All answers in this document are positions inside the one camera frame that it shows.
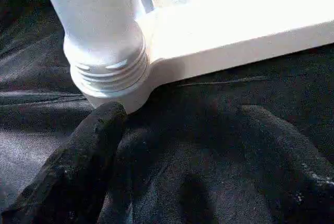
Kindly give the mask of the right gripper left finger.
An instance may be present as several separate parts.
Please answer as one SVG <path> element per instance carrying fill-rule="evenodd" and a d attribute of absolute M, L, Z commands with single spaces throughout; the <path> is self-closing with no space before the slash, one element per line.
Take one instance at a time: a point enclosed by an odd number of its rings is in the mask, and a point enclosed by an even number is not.
<path fill-rule="evenodd" d="M 126 118 L 117 102 L 92 111 L 2 212 L 2 222 L 96 223 Z"/>

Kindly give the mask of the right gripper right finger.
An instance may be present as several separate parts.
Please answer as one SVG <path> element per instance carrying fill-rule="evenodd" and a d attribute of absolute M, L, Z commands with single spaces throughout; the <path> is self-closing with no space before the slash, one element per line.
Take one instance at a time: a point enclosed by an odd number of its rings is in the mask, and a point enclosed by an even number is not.
<path fill-rule="evenodd" d="M 277 223 L 333 223 L 333 165 L 289 122 L 242 106 L 239 126 L 249 172 Z"/>

